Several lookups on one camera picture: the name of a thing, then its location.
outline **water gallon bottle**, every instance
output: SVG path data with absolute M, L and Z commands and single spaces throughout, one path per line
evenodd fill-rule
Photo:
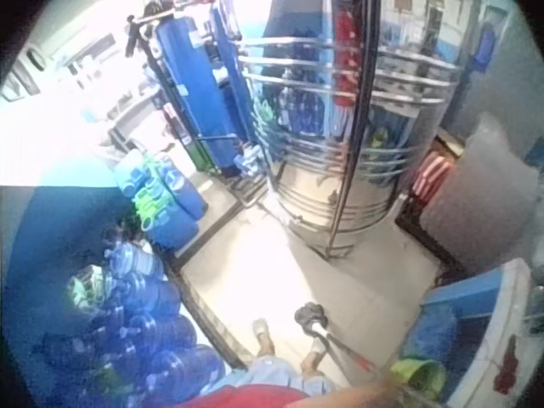
M 144 156 L 137 149 L 132 149 L 116 165 L 113 171 L 117 185 L 124 196 L 132 198 L 149 177 Z
M 122 278 L 128 272 L 154 276 L 157 279 L 164 277 L 164 264 L 161 259 L 129 242 L 118 242 L 113 250 L 106 249 L 104 256 L 109 259 L 111 272 L 116 278 Z
M 224 363 L 208 346 L 178 351 L 161 351 L 151 362 L 146 378 L 148 393 L 167 403 L 180 403 L 196 397 L 210 383 L 224 375 Z
M 33 348 L 46 363 L 62 370 L 86 371 L 99 365 L 99 350 L 106 344 L 105 329 L 99 328 L 85 336 L 45 333 L 42 343 Z
M 108 341 L 112 341 L 119 330 L 125 326 L 125 309 L 122 306 L 112 306 L 102 309 L 90 324 L 91 331 L 103 328 Z
M 179 314 L 181 296 L 168 281 L 129 272 L 116 282 L 115 290 L 129 312 L 149 312 L 155 317 Z
M 138 382 L 144 357 L 145 355 L 130 339 L 119 340 L 110 353 L 101 357 L 104 365 L 100 369 L 103 372 L 98 376 L 100 387 L 112 389 Z
M 159 174 L 176 202 L 195 220 L 204 217 L 208 205 L 195 186 L 178 170 L 167 155 L 160 156 L 158 163 Z
M 183 315 L 154 319 L 150 314 L 138 314 L 127 328 L 122 329 L 138 350 L 154 354 L 165 349 L 191 349 L 196 346 L 196 331 Z

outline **blue water jug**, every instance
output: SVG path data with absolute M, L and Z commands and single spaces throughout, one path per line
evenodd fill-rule
M 196 331 L 187 317 L 177 315 L 154 319 L 150 314 L 135 315 L 121 330 L 136 348 L 152 355 L 165 349 L 191 349 L 196 346 Z
M 159 174 L 172 193 L 176 202 L 195 220 L 201 219 L 206 212 L 207 202 L 201 197 L 195 186 L 178 170 L 170 157 L 159 158 Z
M 116 281 L 114 291 L 125 309 L 131 313 L 149 312 L 155 317 L 179 314 L 179 289 L 168 281 L 129 272 Z
M 144 156 L 137 149 L 130 150 L 116 165 L 113 173 L 121 192 L 129 198 L 136 195 L 150 176 Z
M 196 236 L 198 225 L 172 198 L 155 216 L 142 218 L 142 230 L 165 249 L 179 249 Z
M 110 261 L 111 272 L 116 278 L 122 278 L 128 272 L 154 276 L 157 279 L 164 276 L 164 264 L 161 259 L 130 242 L 117 242 L 115 248 L 106 249 L 104 255 Z
M 117 341 L 110 353 L 104 354 L 101 359 L 105 366 L 111 365 L 110 373 L 114 383 L 130 384 L 143 379 L 140 377 L 143 368 L 144 354 L 137 348 L 132 340 L 124 338 Z
M 208 384 L 224 375 L 224 363 L 208 346 L 178 351 L 161 351 L 151 362 L 146 378 L 148 393 L 165 403 L 179 403 L 196 397 Z
M 117 333 L 125 326 L 125 309 L 122 306 L 112 306 L 101 309 L 89 323 L 89 330 L 94 332 L 105 331 L 106 341 L 111 343 L 117 340 Z

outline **metal frame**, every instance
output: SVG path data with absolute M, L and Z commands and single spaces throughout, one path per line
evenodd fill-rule
M 198 2 L 193 3 L 186 3 L 182 7 L 189 7 L 193 4 L 198 4 Z M 163 13 L 155 14 L 149 17 L 142 17 L 140 19 L 135 19 L 134 16 L 129 16 L 127 21 L 130 24 L 129 31 L 128 31 L 128 43 L 127 43 L 127 51 L 126 55 L 127 57 L 132 56 L 133 49 L 136 45 L 136 43 L 142 48 L 144 51 L 145 56 L 147 57 L 147 62 L 150 65 L 150 68 L 155 72 L 155 75 L 157 77 L 157 80 L 159 81 L 159 84 L 161 85 L 162 90 L 165 93 L 166 99 L 170 104 L 172 104 L 172 107 L 174 111 L 176 112 L 176 115 L 178 116 L 179 120 L 183 124 L 184 128 L 187 130 L 187 134 L 191 138 L 191 141 L 195 144 L 198 152 L 202 157 L 208 162 L 211 163 L 212 168 L 214 168 L 216 171 L 218 170 L 215 166 L 215 163 L 213 162 L 212 158 L 209 156 L 206 148 L 202 144 L 202 139 L 197 138 L 197 131 L 194 129 L 192 123 L 189 121 L 187 116 L 184 114 L 183 109 L 181 108 L 181 105 L 179 104 L 178 96 L 174 93 L 172 90 L 172 87 L 168 83 L 168 79 L 164 72 L 162 71 L 162 68 L 159 66 L 159 63 L 157 62 L 155 56 L 151 52 L 149 43 L 145 41 L 143 38 L 140 28 L 152 21 L 158 21 L 158 20 L 164 20 L 164 19 L 170 19 L 174 16 L 174 9 L 170 9 L 168 11 L 165 11 Z M 173 134 L 176 136 L 176 138 L 181 142 L 181 136 L 177 134 L 175 128 L 172 129 Z M 224 136 L 224 137 L 216 137 L 217 139 L 230 139 L 230 136 Z M 193 161 L 192 157 L 190 156 L 189 152 L 187 152 L 187 155 L 189 158 Z
M 456 65 L 435 59 L 425 54 L 405 50 L 391 49 L 378 45 L 380 30 L 380 1 L 362 0 L 361 6 L 361 44 L 339 42 L 331 39 L 310 37 L 265 37 L 241 38 L 241 34 L 233 30 L 229 34 L 230 41 L 238 50 L 238 73 L 246 80 L 250 94 L 256 95 L 256 86 L 266 84 L 267 89 L 275 86 L 280 89 L 292 88 L 305 93 L 320 94 L 326 97 L 341 97 L 356 101 L 354 124 L 348 137 L 344 133 L 343 141 L 335 141 L 331 135 L 321 138 L 294 133 L 277 126 L 270 126 L 256 112 L 252 113 L 257 142 L 265 151 L 265 161 L 269 170 L 269 181 L 272 190 L 278 197 L 280 208 L 290 218 L 293 232 L 299 235 L 298 226 L 307 231 L 327 234 L 325 244 L 307 241 L 307 244 L 321 248 L 325 258 L 342 256 L 353 245 L 348 235 L 358 234 L 377 223 L 387 215 L 388 209 L 400 188 L 400 179 L 405 178 L 413 165 L 428 148 L 428 140 L 410 142 L 401 148 L 373 148 L 365 138 L 369 121 L 370 105 L 393 107 L 401 106 L 401 110 L 440 109 L 449 100 L 449 93 L 455 88 L 460 68 Z M 303 48 L 331 49 L 361 54 L 362 66 L 343 66 L 334 63 L 320 63 L 314 60 L 296 58 L 271 58 L 265 55 L 254 56 L 248 52 L 251 48 L 289 48 L 293 45 Z M 391 71 L 377 68 L 377 60 L 387 65 L 394 63 L 415 64 L 418 70 L 413 73 Z M 352 76 L 358 79 L 358 92 L 338 89 L 332 83 L 315 83 L 287 79 L 267 75 L 259 67 L 296 67 L 306 71 L 326 72 Z M 427 77 L 430 69 L 444 73 L 444 79 Z M 410 89 L 408 92 L 395 92 L 396 84 Z M 280 163 L 276 173 L 271 171 L 275 162 Z M 333 203 L 324 200 L 323 195 L 312 196 L 307 190 L 297 190 L 285 184 L 284 177 L 292 177 L 295 183 L 299 176 L 286 176 L 286 172 L 300 171 L 302 179 L 314 175 L 318 179 L 335 178 L 339 180 L 339 191 Z M 352 184 L 357 182 L 355 197 L 364 196 L 365 186 L 370 183 L 376 191 L 365 197 L 359 204 L 349 199 Z

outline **blue water filter tank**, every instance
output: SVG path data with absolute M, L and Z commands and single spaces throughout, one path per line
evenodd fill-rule
M 208 346 L 162 351 L 151 362 L 147 391 L 164 403 L 180 403 L 196 397 L 208 384 L 224 376 L 224 363 Z
M 204 42 L 193 19 L 184 16 L 164 20 L 156 28 L 156 37 L 178 87 L 180 102 L 199 134 L 204 139 L 235 134 Z M 238 152 L 233 139 L 205 143 L 217 167 L 228 175 L 239 173 L 234 165 Z
M 204 217 L 208 205 L 195 186 L 178 170 L 170 157 L 160 156 L 158 163 L 162 181 L 176 202 L 195 220 Z
M 221 19 L 221 14 L 219 12 L 220 7 L 220 3 L 216 2 L 212 8 L 210 22 L 212 23 L 213 37 L 217 41 L 219 55 L 221 56 L 221 60 L 224 62 L 224 66 L 229 73 L 230 85 L 225 87 L 223 90 L 224 97 L 226 99 L 225 103 L 230 112 L 230 116 L 233 118 L 235 127 L 243 127 L 243 131 L 238 131 L 241 139 L 244 141 L 247 141 L 247 139 L 256 141 L 251 116 L 251 99 L 249 97 L 246 84 L 244 83 L 244 79 L 242 78 L 240 70 L 238 69 L 238 63 L 236 62 L 237 50 L 232 42 L 227 38 L 223 21 Z

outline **white floor tile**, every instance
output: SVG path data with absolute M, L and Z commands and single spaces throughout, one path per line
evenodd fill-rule
M 184 266 L 184 273 L 254 354 L 258 344 L 251 324 L 264 317 L 277 355 L 298 369 L 312 340 L 294 321 L 294 313 L 305 303 L 316 302 L 325 308 L 332 333 L 369 360 L 385 365 L 417 315 L 436 269 L 400 231 L 376 234 L 350 259 L 331 264 L 254 207 L 223 227 Z M 326 356 L 320 369 L 340 386 L 371 378 L 340 350 Z

